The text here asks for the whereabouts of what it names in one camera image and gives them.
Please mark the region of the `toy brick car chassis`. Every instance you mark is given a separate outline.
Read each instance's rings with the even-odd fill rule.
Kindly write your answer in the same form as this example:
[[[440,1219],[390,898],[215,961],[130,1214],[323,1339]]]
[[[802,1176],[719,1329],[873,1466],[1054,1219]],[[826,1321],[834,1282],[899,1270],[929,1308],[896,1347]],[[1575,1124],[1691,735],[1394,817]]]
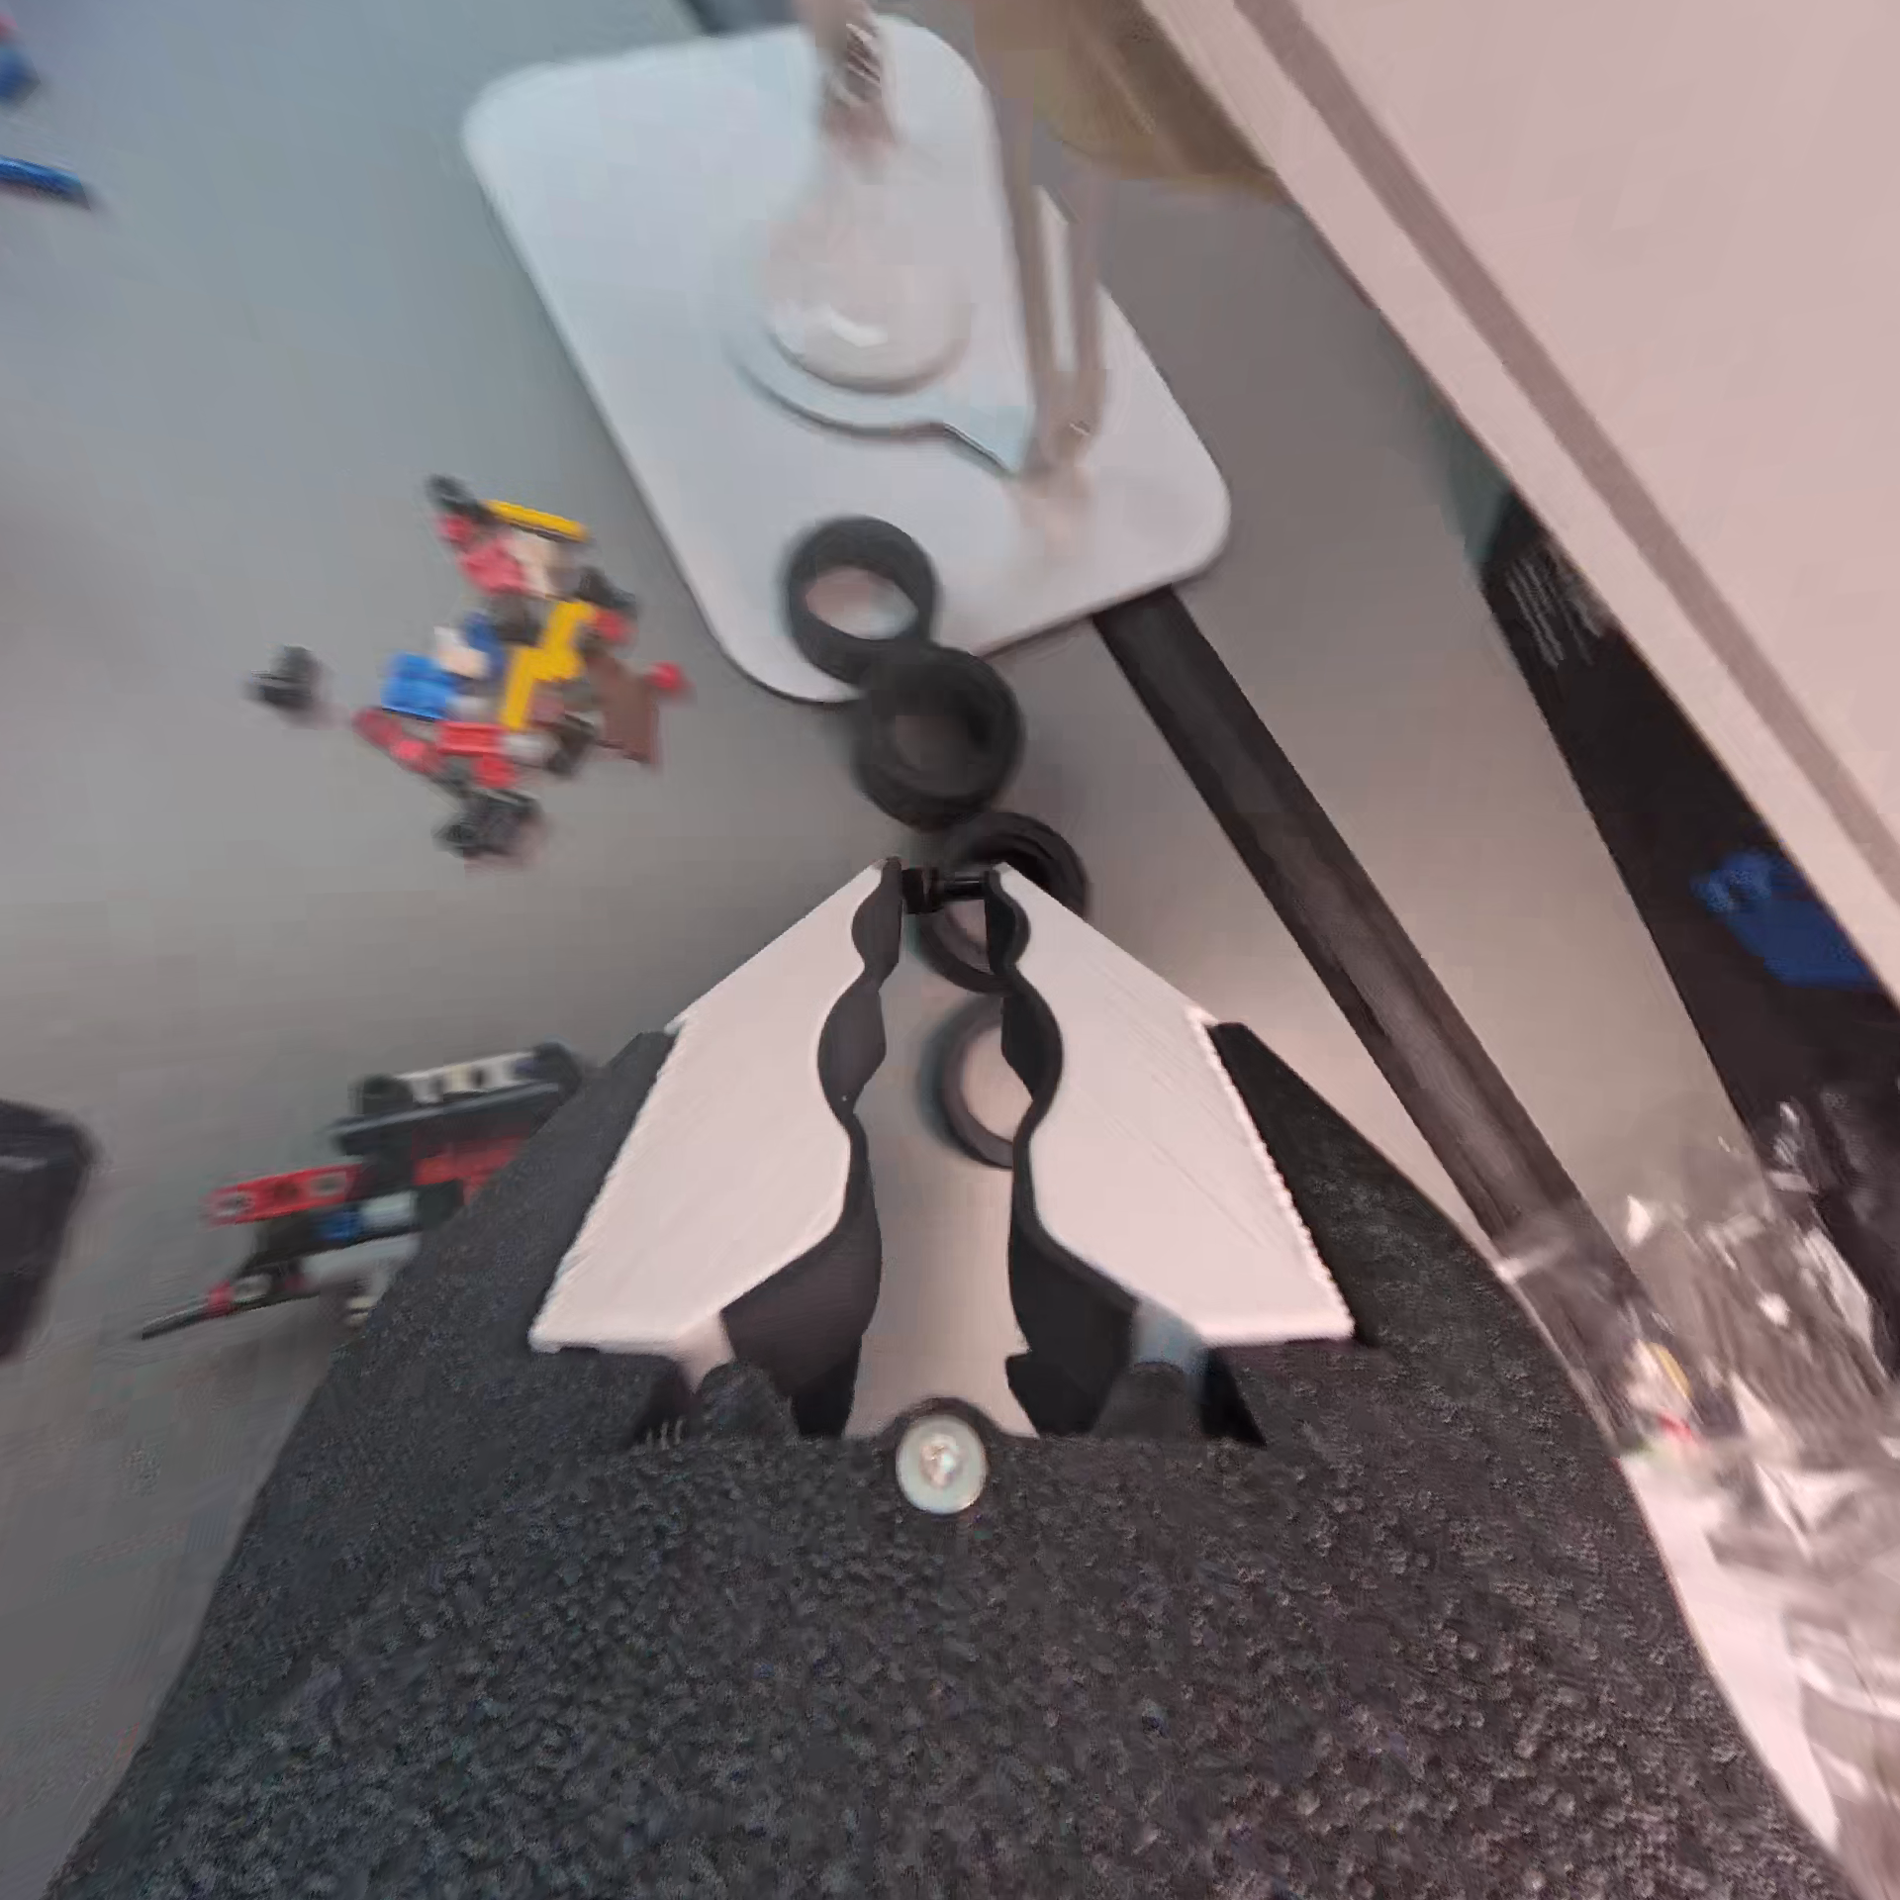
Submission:
[[[361,1327],[420,1242],[587,1078],[589,1063],[562,1041],[359,1078],[350,1110],[325,1133],[323,1163],[249,1176],[203,1199],[203,1221],[249,1245],[195,1302],[147,1321],[139,1341],[303,1302]]]

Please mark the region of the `pile of colourful toy bricks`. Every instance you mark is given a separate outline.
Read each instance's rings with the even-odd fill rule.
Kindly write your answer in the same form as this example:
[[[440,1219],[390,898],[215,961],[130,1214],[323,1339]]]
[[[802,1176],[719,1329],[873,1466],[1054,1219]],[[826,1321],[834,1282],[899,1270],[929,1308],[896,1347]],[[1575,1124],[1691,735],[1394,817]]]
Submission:
[[[600,752],[653,767],[661,711],[691,687],[677,663],[640,661],[638,599],[595,562],[587,525],[440,472],[422,495],[466,603],[386,661],[350,733],[447,796],[442,852],[505,862],[542,827],[544,783]]]

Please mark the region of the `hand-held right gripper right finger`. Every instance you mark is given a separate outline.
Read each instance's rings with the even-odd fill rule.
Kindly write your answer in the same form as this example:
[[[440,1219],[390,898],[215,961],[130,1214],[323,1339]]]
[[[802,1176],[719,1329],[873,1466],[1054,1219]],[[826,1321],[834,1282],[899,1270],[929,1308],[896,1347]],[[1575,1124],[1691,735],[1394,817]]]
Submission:
[[[1012,1136],[1018,1400],[1048,1436],[1154,1411],[1205,1428],[1217,1364],[1343,1347],[1355,1318],[1246,1094],[1220,1023],[1022,870],[985,878]]]

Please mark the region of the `clear plastic cone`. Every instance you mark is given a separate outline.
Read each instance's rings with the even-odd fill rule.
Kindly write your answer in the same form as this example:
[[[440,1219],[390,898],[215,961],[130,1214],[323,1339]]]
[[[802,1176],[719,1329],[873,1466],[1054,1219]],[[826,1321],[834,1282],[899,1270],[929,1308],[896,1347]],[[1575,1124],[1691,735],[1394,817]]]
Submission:
[[[755,286],[777,353],[847,391],[916,391],[961,359],[972,298],[940,229],[931,156],[898,113],[868,3],[800,3],[816,59],[814,146]]]

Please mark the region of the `black rubber tire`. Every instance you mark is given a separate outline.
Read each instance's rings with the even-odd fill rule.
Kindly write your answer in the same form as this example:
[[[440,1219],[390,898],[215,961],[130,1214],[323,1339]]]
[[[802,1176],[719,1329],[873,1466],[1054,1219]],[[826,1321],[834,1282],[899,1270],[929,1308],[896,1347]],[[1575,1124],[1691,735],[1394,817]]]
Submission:
[[[816,608],[816,587],[847,566],[896,588],[907,612],[882,635],[845,631]],[[868,515],[830,517],[807,527],[782,570],[782,606],[794,650],[826,679],[858,690],[884,661],[931,645],[940,574],[921,542]]]
[[[985,880],[995,869],[1013,869],[1068,910],[1088,915],[1091,881],[1078,850],[1036,817],[998,810],[965,817],[933,839],[933,867],[953,881],[969,875],[976,892],[916,915],[916,950],[940,978],[967,994],[1003,991],[987,933]]]
[[[1024,741],[1020,703],[984,657],[899,645],[868,668],[850,718],[850,768],[880,812],[937,831],[1003,794]]]
[[[919,1099],[937,1133],[964,1157],[1009,1173],[1030,1088],[1003,1051],[1003,995],[976,995],[929,1035]]]

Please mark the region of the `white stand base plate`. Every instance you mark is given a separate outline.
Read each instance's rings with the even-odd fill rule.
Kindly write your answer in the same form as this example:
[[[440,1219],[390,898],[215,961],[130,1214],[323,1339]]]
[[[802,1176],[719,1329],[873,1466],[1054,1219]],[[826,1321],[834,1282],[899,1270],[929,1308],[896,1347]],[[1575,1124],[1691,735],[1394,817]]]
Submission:
[[[532,66],[464,117],[464,150],[725,657],[789,701],[837,703],[787,631],[782,572],[814,524],[914,537],[940,632],[995,652],[1207,572],[1230,501],[1147,348],[1103,298],[1105,421],[1080,471],[1033,481],[985,448],[1030,426],[996,132],[942,38],[887,30],[899,125],[921,148],[976,308],[961,362],[894,406],[898,433],[798,414],[768,385],[751,271],[816,156],[816,55],[794,26]]]

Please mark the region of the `clear plastic bag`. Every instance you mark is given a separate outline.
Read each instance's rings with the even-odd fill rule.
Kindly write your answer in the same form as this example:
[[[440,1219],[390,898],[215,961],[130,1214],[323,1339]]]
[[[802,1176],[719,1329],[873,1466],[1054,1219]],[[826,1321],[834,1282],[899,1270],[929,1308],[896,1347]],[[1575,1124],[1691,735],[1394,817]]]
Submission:
[[[1899,1893],[1896,1176],[1821,1106],[1661,1156],[1495,1268],[1613,1447],[1692,1636],[1859,1895]]]

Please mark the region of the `white stand pole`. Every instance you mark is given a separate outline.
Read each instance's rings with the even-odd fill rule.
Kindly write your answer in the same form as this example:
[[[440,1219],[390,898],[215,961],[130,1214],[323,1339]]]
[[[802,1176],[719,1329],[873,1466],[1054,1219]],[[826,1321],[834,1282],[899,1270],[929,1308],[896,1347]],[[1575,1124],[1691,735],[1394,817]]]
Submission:
[[[1114,99],[1080,4],[985,3],[969,11],[1000,148],[1031,391],[1030,471],[1054,480],[1081,458],[1105,414],[1099,250]],[[1062,237],[1050,234],[1036,180],[1037,128],[1062,150],[1070,185]]]

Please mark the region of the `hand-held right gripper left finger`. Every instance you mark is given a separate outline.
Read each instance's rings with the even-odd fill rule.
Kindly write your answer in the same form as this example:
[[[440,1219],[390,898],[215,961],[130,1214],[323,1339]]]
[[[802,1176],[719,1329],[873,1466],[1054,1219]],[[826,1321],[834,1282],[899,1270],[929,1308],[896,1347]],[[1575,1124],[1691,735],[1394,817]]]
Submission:
[[[664,1029],[529,1321],[536,1355],[643,1364],[685,1395],[746,1367],[802,1436],[845,1433],[884,1275],[861,1106],[904,915],[904,869],[880,858]]]

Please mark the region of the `black printed box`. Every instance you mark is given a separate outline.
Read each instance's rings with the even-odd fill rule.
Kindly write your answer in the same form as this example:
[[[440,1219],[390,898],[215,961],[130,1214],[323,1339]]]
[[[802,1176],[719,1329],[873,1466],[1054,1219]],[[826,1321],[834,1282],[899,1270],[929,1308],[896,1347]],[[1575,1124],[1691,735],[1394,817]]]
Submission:
[[[1896,997],[1518,492],[1479,587],[1726,1094],[1896,1327]]]

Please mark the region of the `black box-shaped object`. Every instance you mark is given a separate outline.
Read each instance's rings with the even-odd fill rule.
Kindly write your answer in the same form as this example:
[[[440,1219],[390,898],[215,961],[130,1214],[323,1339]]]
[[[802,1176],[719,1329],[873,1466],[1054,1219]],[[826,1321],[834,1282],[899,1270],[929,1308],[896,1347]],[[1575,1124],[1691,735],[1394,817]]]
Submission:
[[[2,1360],[21,1353],[96,1163],[92,1133],[50,1110],[2,1104]]]

